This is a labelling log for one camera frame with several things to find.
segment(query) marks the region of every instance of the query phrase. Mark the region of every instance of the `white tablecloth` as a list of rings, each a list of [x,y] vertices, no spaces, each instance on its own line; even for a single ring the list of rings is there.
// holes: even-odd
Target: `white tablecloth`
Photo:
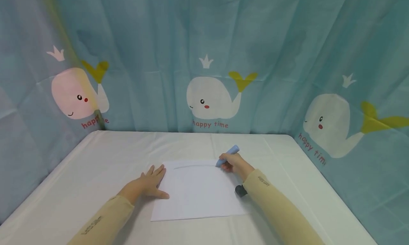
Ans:
[[[290,136],[96,131],[0,226],[0,245],[66,244],[151,164],[217,159],[232,145],[301,210],[327,245],[376,244]],[[140,202],[115,244],[280,244],[256,207],[244,216],[164,222],[150,222],[152,209],[152,201]]]

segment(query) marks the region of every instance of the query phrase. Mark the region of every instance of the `blue crayon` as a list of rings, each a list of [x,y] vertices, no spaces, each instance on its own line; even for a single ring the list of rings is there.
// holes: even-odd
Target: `blue crayon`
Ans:
[[[237,145],[234,145],[232,148],[230,148],[230,150],[229,151],[227,151],[226,153],[228,153],[228,154],[235,154],[235,153],[237,153],[238,151],[240,151],[240,148],[237,146]],[[217,162],[216,162],[216,167],[220,167],[223,163],[225,163],[225,162],[227,162],[227,160],[226,159],[219,159]]]

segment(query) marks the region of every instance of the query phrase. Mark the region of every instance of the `hand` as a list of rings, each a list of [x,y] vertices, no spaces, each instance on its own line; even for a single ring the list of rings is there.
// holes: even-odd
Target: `hand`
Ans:
[[[162,181],[165,173],[166,169],[163,164],[155,171],[152,165],[146,174],[142,172],[140,178],[127,183],[118,195],[126,198],[132,205],[135,205],[136,200],[141,194],[161,199],[169,199],[169,194],[158,189],[159,183]]]
[[[157,170],[154,170],[152,165],[148,172],[141,173],[140,179],[144,184],[143,194],[145,196],[153,196],[160,199],[169,199],[169,194],[158,189],[159,183],[162,181],[166,173],[165,166],[162,164]]]
[[[226,159],[227,162],[221,165],[221,168],[224,169],[226,172],[234,172],[237,173],[240,178],[246,181],[248,175],[250,175],[255,168],[248,164],[240,154],[222,154],[219,156],[219,159]]]

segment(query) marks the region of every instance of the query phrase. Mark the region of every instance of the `wrist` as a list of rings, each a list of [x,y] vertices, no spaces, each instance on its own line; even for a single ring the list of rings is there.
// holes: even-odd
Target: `wrist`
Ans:
[[[248,164],[246,161],[241,162],[239,169],[240,169],[239,175],[240,175],[241,179],[243,180],[243,182],[246,181],[246,179],[250,175],[250,173],[255,170],[255,168],[253,168],[253,166]]]
[[[135,205],[138,197],[145,191],[145,185],[139,178],[127,183],[117,195],[126,198],[130,204]]]

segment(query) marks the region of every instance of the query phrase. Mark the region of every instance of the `whale tail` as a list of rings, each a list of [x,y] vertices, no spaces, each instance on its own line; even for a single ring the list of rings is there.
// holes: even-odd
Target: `whale tail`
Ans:
[[[102,82],[102,78],[107,72],[109,64],[107,61],[103,61],[98,63],[97,68],[92,67],[92,65],[88,64],[85,60],[82,60],[81,63],[87,69],[88,73],[94,78],[97,83]]]
[[[378,119],[375,107],[369,102],[362,102],[361,109],[364,113],[364,123],[361,128],[363,134],[409,126],[409,118],[404,116],[390,116]]]
[[[229,72],[229,76],[234,79],[237,84],[237,89],[239,92],[244,91],[244,89],[257,78],[257,73],[251,73],[245,79],[243,79],[238,72]]]

